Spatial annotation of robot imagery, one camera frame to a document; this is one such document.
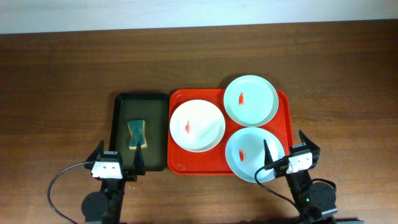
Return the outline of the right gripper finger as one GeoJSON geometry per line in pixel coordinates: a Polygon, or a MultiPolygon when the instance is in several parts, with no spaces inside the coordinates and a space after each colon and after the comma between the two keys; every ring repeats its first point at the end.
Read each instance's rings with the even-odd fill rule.
{"type": "Polygon", "coordinates": [[[264,140],[264,151],[265,151],[264,165],[268,166],[269,164],[273,163],[273,159],[272,159],[271,151],[269,149],[269,146],[268,146],[268,143],[266,140],[264,140]]]}
{"type": "Polygon", "coordinates": [[[302,130],[298,132],[300,140],[302,143],[305,143],[306,146],[308,146],[310,149],[319,149],[319,147],[311,141],[304,133],[302,130]]]}

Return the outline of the green yellow sponge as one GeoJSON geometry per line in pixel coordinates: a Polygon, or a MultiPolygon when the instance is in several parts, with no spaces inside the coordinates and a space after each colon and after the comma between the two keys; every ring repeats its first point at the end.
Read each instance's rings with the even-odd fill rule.
{"type": "Polygon", "coordinates": [[[138,143],[141,148],[147,148],[146,122],[144,120],[128,121],[127,126],[131,135],[129,149],[136,150],[138,143]]]}

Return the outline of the white plate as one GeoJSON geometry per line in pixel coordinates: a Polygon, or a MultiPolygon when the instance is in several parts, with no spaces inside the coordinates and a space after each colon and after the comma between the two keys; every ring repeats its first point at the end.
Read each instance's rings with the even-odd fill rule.
{"type": "Polygon", "coordinates": [[[226,131],[226,121],[213,103],[190,100],[172,113],[169,130],[174,142],[182,149],[205,152],[220,143],[226,131]]]}

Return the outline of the light blue plate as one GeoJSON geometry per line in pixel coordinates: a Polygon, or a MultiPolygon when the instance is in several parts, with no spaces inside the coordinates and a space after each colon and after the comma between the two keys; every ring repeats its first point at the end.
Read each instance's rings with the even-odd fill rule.
{"type": "Polygon", "coordinates": [[[264,166],[264,142],[267,143],[273,161],[285,156],[281,142],[265,129],[243,128],[229,138],[225,158],[236,176],[251,183],[256,183],[257,180],[264,183],[275,178],[272,170],[259,170],[264,166]]]}

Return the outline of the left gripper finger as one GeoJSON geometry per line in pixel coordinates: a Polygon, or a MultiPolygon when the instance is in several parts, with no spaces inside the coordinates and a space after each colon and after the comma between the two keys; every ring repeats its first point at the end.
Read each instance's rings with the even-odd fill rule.
{"type": "Polygon", "coordinates": [[[104,141],[101,140],[95,150],[88,156],[86,162],[94,162],[99,157],[101,157],[101,153],[104,151],[104,141]]]}
{"type": "Polygon", "coordinates": [[[145,171],[145,164],[142,156],[142,151],[141,151],[141,142],[139,141],[136,146],[136,152],[134,155],[134,161],[133,161],[135,171],[145,171]]]}

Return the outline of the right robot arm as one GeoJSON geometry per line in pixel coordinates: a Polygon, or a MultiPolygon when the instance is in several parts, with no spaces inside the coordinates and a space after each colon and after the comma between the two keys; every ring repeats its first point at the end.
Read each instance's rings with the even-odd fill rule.
{"type": "Polygon", "coordinates": [[[320,148],[302,131],[299,136],[301,143],[291,146],[290,154],[276,161],[272,160],[269,144],[264,141],[264,165],[255,172],[254,179],[263,189],[295,207],[298,211],[296,223],[336,223],[336,184],[310,177],[308,171],[317,165],[320,148]],[[265,170],[270,170],[276,178],[285,177],[292,200],[260,183],[257,175],[265,170]]]}

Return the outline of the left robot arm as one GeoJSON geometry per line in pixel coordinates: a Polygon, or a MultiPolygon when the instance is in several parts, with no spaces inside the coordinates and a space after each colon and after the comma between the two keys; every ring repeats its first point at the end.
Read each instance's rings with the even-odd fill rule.
{"type": "Polygon", "coordinates": [[[100,190],[88,194],[82,201],[81,211],[85,223],[120,222],[126,182],[135,182],[139,175],[146,174],[140,142],[136,146],[133,165],[132,170],[123,169],[121,154],[105,151],[104,142],[99,142],[85,164],[91,176],[101,181],[100,190]]]}

